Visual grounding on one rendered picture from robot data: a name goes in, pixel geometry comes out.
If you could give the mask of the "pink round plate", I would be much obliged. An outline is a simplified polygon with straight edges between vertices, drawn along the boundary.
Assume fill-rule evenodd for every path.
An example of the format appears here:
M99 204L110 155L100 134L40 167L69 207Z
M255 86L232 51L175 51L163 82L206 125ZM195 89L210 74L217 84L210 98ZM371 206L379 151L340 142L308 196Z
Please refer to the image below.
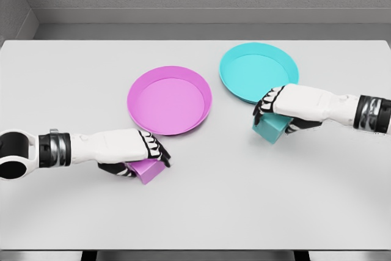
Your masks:
M186 67L163 66L142 74L127 96L128 112L138 126L161 135L178 135L199 126L213 101L207 81Z

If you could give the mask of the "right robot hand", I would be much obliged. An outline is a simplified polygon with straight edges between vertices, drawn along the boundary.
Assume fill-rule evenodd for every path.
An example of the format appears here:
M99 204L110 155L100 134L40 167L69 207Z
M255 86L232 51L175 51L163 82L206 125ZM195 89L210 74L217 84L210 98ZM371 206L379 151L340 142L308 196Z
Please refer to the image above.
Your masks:
M317 105L320 98L319 89L307 86L287 84L274 87L257 102L252 113L254 125L258 125L265 114L273 113L291 117L285 134L320 127L324 121Z

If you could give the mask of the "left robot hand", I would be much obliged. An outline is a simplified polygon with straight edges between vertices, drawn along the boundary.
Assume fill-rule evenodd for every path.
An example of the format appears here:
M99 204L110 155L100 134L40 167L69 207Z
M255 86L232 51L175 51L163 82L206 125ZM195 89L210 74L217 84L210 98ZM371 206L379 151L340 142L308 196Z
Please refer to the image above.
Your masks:
M98 168L120 177L135 178L129 163L156 160L171 167L171 155L150 132L135 128L104 132L104 147L98 152Z

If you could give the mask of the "cyan block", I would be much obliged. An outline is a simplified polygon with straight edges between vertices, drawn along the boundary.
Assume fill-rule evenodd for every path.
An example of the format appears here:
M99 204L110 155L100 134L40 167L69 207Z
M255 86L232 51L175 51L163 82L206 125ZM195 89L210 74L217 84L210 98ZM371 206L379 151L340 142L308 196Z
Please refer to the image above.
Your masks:
M263 139L274 144L284 134L291 121L292 118L288 116L266 113L261 117L258 124L253 121L252 129Z

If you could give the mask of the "pink block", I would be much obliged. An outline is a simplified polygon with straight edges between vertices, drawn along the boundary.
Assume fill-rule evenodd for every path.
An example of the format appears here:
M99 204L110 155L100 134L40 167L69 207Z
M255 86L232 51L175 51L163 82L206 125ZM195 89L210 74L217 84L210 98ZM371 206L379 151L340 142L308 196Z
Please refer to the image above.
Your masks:
M144 185L151 182L166 168L163 162L156 159L127 162L125 165L136 174Z

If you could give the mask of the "cyan round plate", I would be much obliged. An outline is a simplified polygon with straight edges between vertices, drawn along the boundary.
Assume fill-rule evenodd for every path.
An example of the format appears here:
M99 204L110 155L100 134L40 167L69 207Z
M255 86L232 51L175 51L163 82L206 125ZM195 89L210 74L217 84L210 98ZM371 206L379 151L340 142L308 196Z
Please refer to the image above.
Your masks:
M253 104L274 87L299 82L299 69L290 55L258 42L229 49L220 61L219 75L234 96Z

